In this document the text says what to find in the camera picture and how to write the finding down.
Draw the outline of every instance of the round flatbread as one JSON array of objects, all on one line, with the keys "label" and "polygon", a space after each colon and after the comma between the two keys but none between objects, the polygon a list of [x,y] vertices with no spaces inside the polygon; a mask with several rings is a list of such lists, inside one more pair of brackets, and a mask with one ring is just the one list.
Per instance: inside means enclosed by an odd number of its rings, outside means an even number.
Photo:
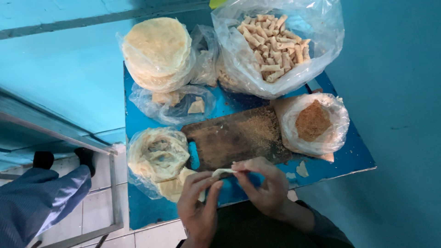
[{"label": "round flatbread", "polygon": [[191,51],[191,38],[178,20],[161,17],[133,26],[124,37],[126,60],[143,65],[151,76],[174,74],[186,62]]}]

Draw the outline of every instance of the blue wall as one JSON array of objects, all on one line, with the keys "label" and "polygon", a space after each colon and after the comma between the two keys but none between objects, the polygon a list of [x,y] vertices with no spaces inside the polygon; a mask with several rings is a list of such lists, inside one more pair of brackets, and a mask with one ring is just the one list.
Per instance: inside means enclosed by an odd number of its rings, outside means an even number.
[{"label": "blue wall", "polygon": [[378,168],[297,190],[358,248],[441,244],[440,1],[343,1],[326,68]]}]

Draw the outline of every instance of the blue table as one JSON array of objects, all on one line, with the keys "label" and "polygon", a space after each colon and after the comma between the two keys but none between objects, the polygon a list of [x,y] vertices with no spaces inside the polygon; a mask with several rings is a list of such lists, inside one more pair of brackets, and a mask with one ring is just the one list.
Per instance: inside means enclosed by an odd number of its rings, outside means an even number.
[{"label": "blue table", "polygon": [[[316,81],[323,88],[323,92],[332,93],[337,96],[326,73],[320,74]],[[128,100],[131,94],[132,84],[134,83],[127,69],[124,67],[124,89],[126,101],[126,134],[130,140],[132,136],[141,130],[147,128],[163,127],[160,123],[146,117],[131,101]],[[223,91],[220,87],[210,89],[216,97],[216,108],[209,119],[216,118],[248,109],[257,108],[263,105],[269,105],[268,100],[256,96],[234,94]],[[308,94],[309,88],[306,86],[283,96],[290,97],[300,94]],[[190,144],[190,154],[197,157],[195,146]],[[364,145],[357,129],[351,122],[346,136],[345,145],[334,153],[335,162],[329,163],[325,160],[306,157],[301,154],[294,154],[293,159],[285,164],[278,164],[285,173],[295,173],[295,178],[289,178],[290,188],[297,188],[304,185],[329,180],[344,175],[375,169],[375,162],[370,155],[367,147]],[[308,170],[308,177],[301,177],[296,172],[296,167],[301,161],[304,161]],[[259,185],[263,177],[258,174],[250,176],[255,185]],[[224,179],[224,186],[219,196],[219,206],[226,206],[247,200],[246,194],[237,184],[234,177]],[[176,204],[168,201],[166,198],[152,200],[142,193],[136,186],[128,184],[129,209],[130,209],[130,228],[135,230],[147,225],[163,221],[170,221],[178,218]]]}]

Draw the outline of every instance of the clear plastic bag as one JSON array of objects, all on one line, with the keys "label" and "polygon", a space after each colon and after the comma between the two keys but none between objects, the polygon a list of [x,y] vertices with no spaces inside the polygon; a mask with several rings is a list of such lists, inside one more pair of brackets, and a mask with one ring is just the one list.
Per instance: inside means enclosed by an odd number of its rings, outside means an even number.
[{"label": "clear plastic bag", "polygon": [[139,86],[154,92],[167,93],[188,84],[192,79],[193,66],[196,61],[193,48],[189,48],[187,58],[181,67],[167,68],[153,64],[148,57],[126,42],[119,32],[116,33],[116,39],[123,53],[127,70]]},{"label": "clear plastic bag", "polygon": [[217,86],[215,63],[219,56],[219,43],[214,28],[196,25],[190,34],[191,46],[196,53],[191,84]]},{"label": "clear plastic bag", "polygon": [[151,199],[159,199],[158,184],[175,179],[189,156],[187,138],[175,128],[137,132],[127,146],[128,182]]},{"label": "clear plastic bag", "polygon": [[[207,118],[216,106],[216,98],[206,88],[195,85],[185,85],[173,92],[162,94],[162,102],[154,102],[154,93],[150,90],[141,88],[136,83],[132,86],[132,93],[129,100],[150,117],[165,125],[186,125],[201,121]],[[173,105],[173,96],[171,94],[183,97],[179,103]],[[201,97],[205,103],[203,113],[188,113],[191,104],[196,101],[196,97]]]},{"label": "clear plastic bag", "polygon": [[[275,83],[262,80],[258,62],[243,35],[236,27],[244,15],[286,14],[286,29],[301,38],[311,39],[311,59],[290,70]],[[344,38],[340,0],[229,0],[211,13],[221,47],[224,73],[231,82],[219,81],[233,92],[275,99],[299,89],[323,72],[339,55]]]},{"label": "clear plastic bag", "polygon": [[[302,110],[319,101],[322,109],[328,112],[331,126],[313,142],[299,138],[295,122]],[[332,94],[314,93],[297,97],[281,114],[280,125],[288,142],[293,147],[314,155],[324,155],[338,151],[346,141],[349,128],[349,114],[343,101]]]}]

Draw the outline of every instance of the rolled pastry stick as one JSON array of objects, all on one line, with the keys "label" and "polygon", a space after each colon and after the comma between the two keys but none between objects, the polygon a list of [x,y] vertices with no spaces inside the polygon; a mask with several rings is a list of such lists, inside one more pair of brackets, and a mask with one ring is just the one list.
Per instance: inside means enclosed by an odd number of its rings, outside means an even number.
[{"label": "rolled pastry stick", "polygon": [[266,46],[265,44],[263,44],[263,45],[260,45],[260,46],[258,46],[257,47],[259,50],[261,50],[261,51],[269,51],[269,47],[268,46]]},{"label": "rolled pastry stick", "polygon": [[286,24],[286,23],[283,23],[283,24],[280,26],[280,32],[283,32],[283,31],[286,30],[286,26],[285,26],[285,24]]},{"label": "rolled pastry stick", "polygon": [[265,32],[267,37],[270,37],[270,36],[273,35],[273,33],[269,29],[267,29],[267,28],[264,28],[263,31]]},{"label": "rolled pastry stick", "polygon": [[282,63],[283,63],[283,69],[291,69],[291,65],[289,65],[289,54],[288,53],[282,53]]},{"label": "rolled pastry stick", "polygon": [[267,62],[267,64],[269,64],[269,65],[275,65],[276,63],[274,62],[274,59],[272,59],[272,58],[267,58],[266,59],[266,62]]},{"label": "rolled pastry stick", "polygon": [[266,78],[271,75],[270,71],[262,71],[262,79],[266,80]]},{"label": "rolled pastry stick", "polygon": [[295,49],[293,49],[293,50],[294,50],[294,52],[291,53],[291,54],[289,55],[289,58],[290,58],[291,60],[293,60],[293,62],[294,62],[294,61],[297,62],[297,60],[295,59]]},{"label": "rolled pastry stick", "polygon": [[269,76],[266,78],[266,81],[269,82],[269,83],[273,83],[274,81],[276,81],[279,77],[283,76],[284,74],[285,74],[285,71],[284,71],[284,70],[277,71],[277,72],[275,72],[275,73],[269,75]]},{"label": "rolled pastry stick", "polygon": [[294,44],[297,43],[295,39],[290,39],[290,38],[277,37],[276,40],[280,43],[288,43],[288,42],[292,42]]},{"label": "rolled pastry stick", "polygon": [[288,19],[288,16],[283,14],[280,19],[277,20],[276,26],[274,27],[275,29],[280,29],[280,27],[282,26],[283,23],[285,23],[286,19]]},{"label": "rolled pastry stick", "polygon": [[279,60],[282,61],[282,53],[281,52],[273,52],[274,55],[274,61],[276,62],[276,64],[282,64],[279,63]]},{"label": "rolled pastry stick", "polygon": [[270,20],[266,20],[264,23],[262,23],[262,28],[268,28],[271,25],[271,21]]},{"label": "rolled pastry stick", "polygon": [[260,71],[280,71],[282,68],[280,68],[280,65],[274,64],[274,65],[262,65],[260,67]]},{"label": "rolled pastry stick", "polygon": [[249,31],[250,33],[252,33],[252,34],[256,32],[256,26],[255,26],[255,25],[245,24],[245,23],[242,23],[242,24],[240,24],[240,25],[243,26],[243,27],[245,27],[245,28],[247,28],[248,31]]},{"label": "rolled pastry stick", "polygon": [[261,44],[265,44],[265,38],[263,38],[262,36],[258,35],[258,34],[252,34],[252,36]]},{"label": "rolled pastry stick", "polygon": [[271,47],[273,50],[278,50],[276,37],[272,36],[269,41],[271,42]]},{"label": "rolled pastry stick", "polygon": [[303,51],[300,49],[300,45],[295,45],[295,57],[297,58],[297,63],[303,63]]},{"label": "rolled pastry stick", "polygon": [[304,60],[310,60],[310,59],[311,59],[311,57],[309,57],[309,46],[308,46],[308,45],[306,45],[306,46],[303,48],[303,53],[302,53],[302,55],[303,55],[303,59],[304,59]]},{"label": "rolled pastry stick", "polygon": [[259,65],[265,64],[263,61],[262,55],[260,55],[259,51],[254,52],[254,57],[257,59],[257,62],[259,62]]},{"label": "rolled pastry stick", "polygon": [[253,45],[251,43],[248,43],[248,45],[250,46],[251,50],[256,50],[257,49],[257,46],[255,46],[255,45]]},{"label": "rolled pastry stick", "polygon": [[286,49],[286,48],[294,48],[296,46],[296,44],[294,42],[289,42],[289,43],[277,43],[277,49],[282,50],[282,49]]},{"label": "rolled pastry stick", "polygon": [[311,39],[304,39],[300,42],[300,44],[303,46],[306,46],[307,44],[309,44],[310,41],[311,41]]},{"label": "rolled pastry stick", "polygon": [[245,16],[245,19],[243,20],[243,23],[245,23],[245,24],[250,24],[250,22],[251,22],[251,17],[249,17],[249,16]]},{"label": "rolled pastry stick", "polygon": [[254,46],[258,47],[260,46],[260,42],[258,40],[256,40],[256,38],[254,38],[250,32],[248,31],[248,29],[243,29],[243,36],[245,37],[245,39],[247,40],[247,42],[253,44]]},{"label": "rolled pastry stick", "polygon": [[274,20],[271,21],[271,24],[269,25],[268,30],[270,30],[271,33],[273,33],[275,26],[276,26],[276,22]]},{"label": "rolled pastry stick", "polygon": [[265,31],[261,26],[256,26],[256,33],[265,39],[265,41],[268,40],[268,35],[266,35]]},{"label": "rolled pastry stick", "polygon": [[295,52],[294,48],[288,48],[289,55],[293,54]]},{"label": "rolled pastry stick", "polygon": [[279,59],[277,59],[276,64],[280,65],[281,67],[283,67],[283,59],[282,56],[280,56]]},{"label": "rolled pastry stick", "polygon": [[264,57],[264,58],[268,58],[269,57],[269,51],[264,51],[263,53],[262,53],[262,57]]},{"label": "rolled pastry stick", "polygon": [[287,38],[294,39],[296,43],[300,43],[302,41],[302,38],[300,38],[300,36],[295,35],[293,32],[289,30],[283,31],[283,35],[286,35]]},{"label": "rolled pastry stick", "polygon": [[264,22],[266,20],[272,20],[274,19],[274,15],[257,15],[257,20],[259,22]]}]

